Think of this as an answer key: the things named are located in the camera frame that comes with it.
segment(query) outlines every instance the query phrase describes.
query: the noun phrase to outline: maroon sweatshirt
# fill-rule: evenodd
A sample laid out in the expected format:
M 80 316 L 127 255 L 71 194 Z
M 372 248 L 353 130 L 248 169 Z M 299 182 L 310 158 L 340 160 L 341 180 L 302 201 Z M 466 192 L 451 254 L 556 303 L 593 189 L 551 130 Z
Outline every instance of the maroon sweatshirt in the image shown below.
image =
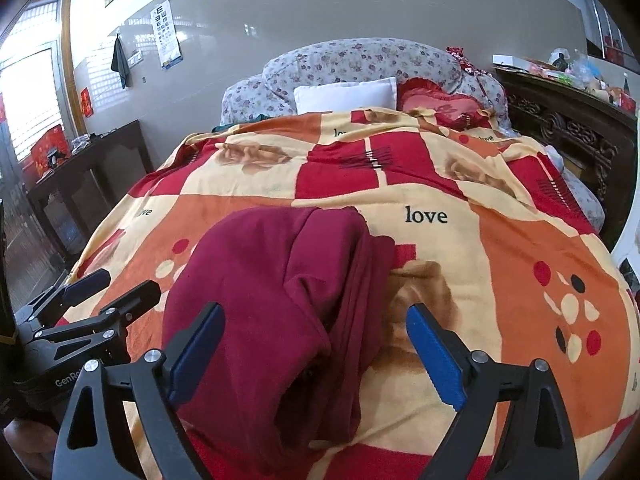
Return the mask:
M 180 417 L 264 471 L 304 457 L 311 440 L 348 442 L 393 255 L 394 241 L 373 237 L 352 207 L 252 208 L 213 226 L 164 312 L 164 344 L 209 301 L 226 315 Z

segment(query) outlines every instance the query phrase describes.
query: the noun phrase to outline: patterned blanket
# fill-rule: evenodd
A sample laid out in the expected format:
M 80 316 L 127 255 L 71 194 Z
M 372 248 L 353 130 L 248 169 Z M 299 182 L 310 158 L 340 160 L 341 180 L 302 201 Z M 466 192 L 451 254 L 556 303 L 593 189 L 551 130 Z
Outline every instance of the patterned blanket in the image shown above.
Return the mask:
M 313 462 L 268 478 L 418 477 L 454 417 L 404 329 L 419 301 L 496 361 L 551 364 L 583 473 L 638 409 L 638 310 L 543 147 L 503 139 L 492 124 L 456 132 L 433 110 L 374 108 L 189 136 L 98 227 L 70 280 L 103 267 L 111 286 L 66 317 L 90 316 L 156 280 L 161 303 L 130 327 L 137 358 L 160 344 L 167 292 L 220 219 L 252 206 L 355 206 L 373 235 L 396 244 L 385 345 L 360 387 L 362 421 L 348 446 L 318 443 Z M 503 404 L 473 478 L 489 467 Z M 130 422 L 151 468 L 134 412 Z M 217 479 L 262 478 L 210 460 Z

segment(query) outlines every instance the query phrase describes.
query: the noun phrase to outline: white pillow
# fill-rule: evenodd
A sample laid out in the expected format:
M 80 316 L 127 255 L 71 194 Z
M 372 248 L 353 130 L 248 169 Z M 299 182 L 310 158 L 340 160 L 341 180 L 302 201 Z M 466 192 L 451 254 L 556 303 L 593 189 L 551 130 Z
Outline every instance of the white pillow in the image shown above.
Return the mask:
M 398 87 L 395 77 L 362 83 L 330 83 L 299 86 L 293 91 L 298 115 L 308 112 L 349 112 L 378 106 L 396 109 Z

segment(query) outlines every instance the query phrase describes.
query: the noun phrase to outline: teal fabric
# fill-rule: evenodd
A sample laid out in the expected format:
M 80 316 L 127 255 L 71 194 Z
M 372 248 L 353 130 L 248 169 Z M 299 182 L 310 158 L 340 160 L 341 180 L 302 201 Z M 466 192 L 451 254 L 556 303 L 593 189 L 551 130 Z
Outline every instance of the teal fabric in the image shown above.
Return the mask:
M 228 130 L 229 128 L 231 128 L 232 126 L 236 126 L 236 124 L 252 124 L 252 123 L 259 123 L 260 121 L 266 121 L 267 119 L 271 119 L 271 117 L 266 116 L 264 114 L 260 114 L 258 115 L 255 119 L 251 119 L 250 121 L 244 121 L 242 123 L 232 123 L 232 124 L 225 124 L 224 126 L 216 126 L 215 128 L 213 128 L 213 130 L 211 131 L 212 134 L 216 134 L 218 132 L 224 132 L 225 130 Z

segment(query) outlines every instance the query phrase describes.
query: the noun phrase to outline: red pillow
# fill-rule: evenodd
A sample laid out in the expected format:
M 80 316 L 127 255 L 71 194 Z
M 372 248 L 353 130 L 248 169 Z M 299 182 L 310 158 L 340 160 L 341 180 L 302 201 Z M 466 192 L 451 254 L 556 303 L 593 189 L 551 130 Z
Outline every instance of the red pillow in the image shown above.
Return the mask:
M 447 94 L 433 81 L 421 77 L 398 85 L 398 110 L 408 113 L 416 108 L 436 110 L 438 124 L 454 130 L 491 128 L 491 114 L 478 100 L 464 94 Z

